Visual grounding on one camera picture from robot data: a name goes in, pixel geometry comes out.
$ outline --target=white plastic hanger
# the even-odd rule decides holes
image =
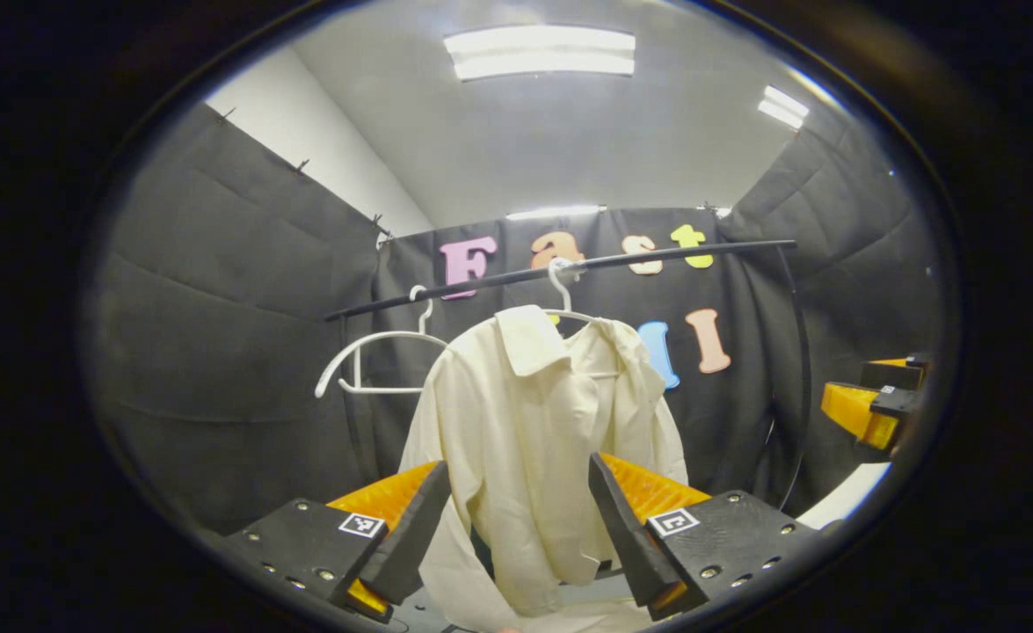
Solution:
[[[563,270],[564,273],[573,276],[573,281],[577,281],[581,274],[577,272],[567,271],[568,265],[571,264],[572,262],[570,260],[564,259],[563,257],[555,257],[555,259],[550,261],[547,264],[547,280],[552,281],[552,285],[556,286],[557,291],[564,296],[564,308],[562,310],[544,310],[543,312],[544,314],[555,314],[556,317],[568,317],[568,319],[593,323],[593,321],[595,321],[595,317],[581,312],[571,312],[571,292],[568,291],[567,287],[565,287],[559,280],[560,270]],[[594,372],[588,374],[588,376],[592,378],[613,378],[618,376],[618,372]]]
[[[416,294],[419,291],[425,291],[425,289],[427,288],[422,286],[412,287],[410,289],[410,298],[414,299]],[[404,338],[405,340],[428,340],[434,342],[434,344],[441,345],[442,347],[447,347],[448,344],[446,341],[440,340],[440,338],[429,336],[427,334],[427,320],[431,317],[432,313],[434,313],[434,299],[428,299],[427,312],[424,312],[418,317],[418,331],[411,333],[411,331],[406,331],[406,329],[403,329],[403,331],[399,331],[399,329],[395,329],[395,331],[376,333],[375,335],[368,335],[367,337],[363,337],[361,338],[361,340],[352,341],[351,344],[348,344],[347,347],[340,350],[340,353],[337,353],[337,355],[330,361],[330,363],[327,363],[327,368],[324,368],[324,371],[320,374],[320,380],[316,381],[316,388],[314,389],[315,397],[320,398],[324,395],[324,387],[327,387],[327,379],[333,377],[333,374],[336,372],[336,369],[339,368],[344,362],[344,360],[348,357],[348,355],[350,355],[350,353],[352,355],[351,373],[352,376],[354,376],[351,379],[355,381],[355,384],[348,384],[347,381],[344,380],[344,378],[340,378],[339,380],[337,380],[337,383],[340,384],[340,387],[344,388],[344,391],[347,391],[348,393],[422,392],[422,388],[415,386],[408,386],[408,387],[359,386],[361,384],[363,384],[363,380],[361,380],[361,378],[363,378],[363,374],[361,374],[359,372],[359,356],[361,356],[359,348],[363,347],[364,344],[368,344],[368,342],[371,342],[373,340],[387,340],[387,338]]]

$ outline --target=foam letter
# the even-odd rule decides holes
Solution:
[[[672,362],[668,359],[668,344],[664,341],[664,336],[667,333],[668,323],[665,321],[649,321],[637,328],[640,342],[644,342],[646,348],[649,348],[650,363],[654,370],[657,370],[660,377],[664,378],[665,389],[681,384],[681,377],[672,373]]]
[[[492,236],[476,238],[464,242],[449,242],[439,247],[446,257],[446,284],[460,284],[470,280],[470,274],[476,280],[484,276],[484,253],[497,252],[497,241]],[[448,293],[442,298],[461,298],[473,296],[476,291]]]
[[[637,252],[650,252],[656,249],[657,245],[653,244],[652,240],[649,240],[649,235],[626,235],[625,240],[622,240],[622,250],[627,253],[637,253]],[[641,263],[631,263],[629,270],[632,270],[637,275],[656,275],[664,270],[664,261],[641,261]]]
[[[564,257],[571,261],[584,261],[586,256],[580,252],[575,236],[565,231],[553,231],[540,235],[532,242],[532,268],[546,268],[555,257]]]
[[[676,243],[681,245],[681,248],[698,247],[700,242],[708,241],[708,238],[703,233],[692,228],[692,224],[685,224],[684,227],[672,231],[672,234],[669,236],[676,240]],[[693,255],[684,258],[685,261],[688,261],[688,265],[692,265],[693,268],[708,268],[712,264],[712,259],[714,257],[710,255]]]
[[[684,317],[693,329],[696,329],[696,341],[699,344],[699,370],[705,374],[714,374],[725,370],[730,365],[730,356],[723,353],[720,333],[716,328],[718,313],[714,310],[697,310]]]

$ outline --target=ceiling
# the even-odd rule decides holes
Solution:
[[[513,24],[633,33],[634,74],[457,80],[444,36]],[[294,49],[437,228],[541,205],[731,205],[794,135],[756,110],[765,86],[815,105],[757,40],[656,0],[378,0]]]

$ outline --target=white shirt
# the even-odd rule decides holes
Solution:
[[[620,372],[617,377],[588,374]],[[590,452],[611,452],[688,483],[664,380],[635,329],[597,319],[564,340],[535,305],[497,313],[458,337],[424,384],[400,469],[446,461],[449,497],[419,568],[456,625],[637,630],[633,605],[559,604],[560,581],[586,584],[613,560],[588,487]],[[492,548],[493,583],[469,540]]]

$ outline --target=white wall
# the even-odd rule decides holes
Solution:
[[[259,144],[336,193],[396,236],[431,231],[434,224],[372,150],[348,117],[291,48],[247,68],[207,99]]]

